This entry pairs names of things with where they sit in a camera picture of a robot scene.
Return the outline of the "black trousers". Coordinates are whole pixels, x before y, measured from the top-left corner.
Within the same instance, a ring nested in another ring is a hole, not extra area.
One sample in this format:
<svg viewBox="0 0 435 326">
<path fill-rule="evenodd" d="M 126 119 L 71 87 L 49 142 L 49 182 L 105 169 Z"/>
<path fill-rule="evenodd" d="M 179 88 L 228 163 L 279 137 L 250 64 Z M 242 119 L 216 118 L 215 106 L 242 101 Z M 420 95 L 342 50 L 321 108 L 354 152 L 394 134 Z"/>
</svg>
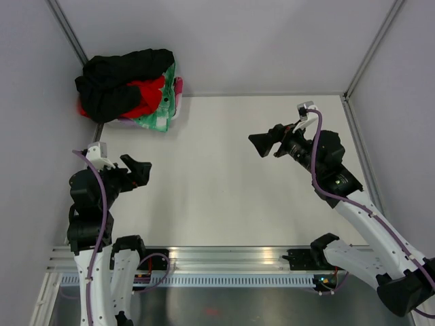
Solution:
<svg viewBox="0 0 435 326">
<path fill-rule="evenodd" d="M 95 56 L 75 79 L 79 93 L 80 86 L 90 84 L 98 89 L 114 88 L 135 80 L 157 79 L 175 63 L 170 50 L 146 49 L 121 56 Z"/>
</svg>

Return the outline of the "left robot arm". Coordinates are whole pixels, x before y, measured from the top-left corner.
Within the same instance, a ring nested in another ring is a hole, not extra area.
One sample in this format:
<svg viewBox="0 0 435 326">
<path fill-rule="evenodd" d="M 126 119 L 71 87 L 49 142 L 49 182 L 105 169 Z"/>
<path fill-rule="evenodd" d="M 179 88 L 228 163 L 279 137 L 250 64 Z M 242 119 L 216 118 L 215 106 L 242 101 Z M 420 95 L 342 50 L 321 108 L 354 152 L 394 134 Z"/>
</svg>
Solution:
<svg viewBox="0 0 435 326">
<path fill-rule="evenodd" d="M 139 235 L 112 239 L 109 209 L 119 194 L 147 185 L 152 165 L 128 154 L 120 158 L 123 168 L 88 167 L 69 180 L 67 239 L 79 275 L 81 325 L 132 325 L 135 272 L 148 261 Z"/>
</svg>

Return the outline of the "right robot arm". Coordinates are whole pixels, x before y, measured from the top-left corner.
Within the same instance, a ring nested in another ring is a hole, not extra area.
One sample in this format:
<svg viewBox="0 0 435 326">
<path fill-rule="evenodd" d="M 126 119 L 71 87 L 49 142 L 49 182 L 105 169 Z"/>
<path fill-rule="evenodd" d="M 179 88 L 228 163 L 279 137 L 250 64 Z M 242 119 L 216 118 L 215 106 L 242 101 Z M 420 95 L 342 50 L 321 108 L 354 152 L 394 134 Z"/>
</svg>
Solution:
<svg viewBox="0 0 435 326">
<path fill-rule="evenodd" d="M 248 139 L 261 157 L 278 144 L 276 158 L 289 155 L 309 171 L 316 194 L 344 217 L 372 249 L 370 255 L 362 253 L 327 233 L 311 243 L 309 258 L 313 266 L 334 266 L 356 276 L 373 288 L 396 316 L 415 312 L 434 318 L 420 308 L 434 297 L 434 259 L 427 258 L 393 228 L 343 165 L 345 148 L 337 133 L 319 129 L 308 140 L 301 124 L 277 124 Z"/>
</svg>

